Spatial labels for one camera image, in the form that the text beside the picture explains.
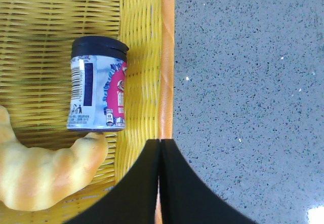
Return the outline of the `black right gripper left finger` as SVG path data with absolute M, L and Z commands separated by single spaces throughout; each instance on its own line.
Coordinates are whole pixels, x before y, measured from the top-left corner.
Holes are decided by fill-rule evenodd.
M 67 223 L 155 223 L 159 156 L 160 141 L 147 140 L 118 184 Z

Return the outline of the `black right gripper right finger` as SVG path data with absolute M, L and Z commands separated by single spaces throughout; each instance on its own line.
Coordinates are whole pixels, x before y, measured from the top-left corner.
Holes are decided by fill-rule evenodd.
M 206 186 L 173 139 L 161 140 L 159 191 L 163 223 L 255 223 Z

